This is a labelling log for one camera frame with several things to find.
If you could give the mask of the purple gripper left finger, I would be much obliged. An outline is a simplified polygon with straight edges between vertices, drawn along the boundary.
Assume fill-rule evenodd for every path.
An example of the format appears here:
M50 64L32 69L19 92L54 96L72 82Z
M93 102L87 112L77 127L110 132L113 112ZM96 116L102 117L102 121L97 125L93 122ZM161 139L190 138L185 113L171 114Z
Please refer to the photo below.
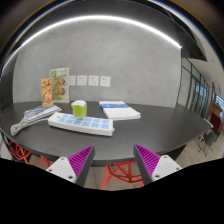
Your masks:
M72 183L84 183L94 156L95 146L91 145L70 157L60 157L46 171Z

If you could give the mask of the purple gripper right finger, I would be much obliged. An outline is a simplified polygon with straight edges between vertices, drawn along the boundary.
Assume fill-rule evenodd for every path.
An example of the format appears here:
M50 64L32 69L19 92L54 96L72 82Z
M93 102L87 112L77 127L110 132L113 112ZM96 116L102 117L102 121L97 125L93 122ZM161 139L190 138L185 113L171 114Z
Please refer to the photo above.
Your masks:
M168 155L160 156L140 145L134 145L133 154L144 182L154 182L181 170Z

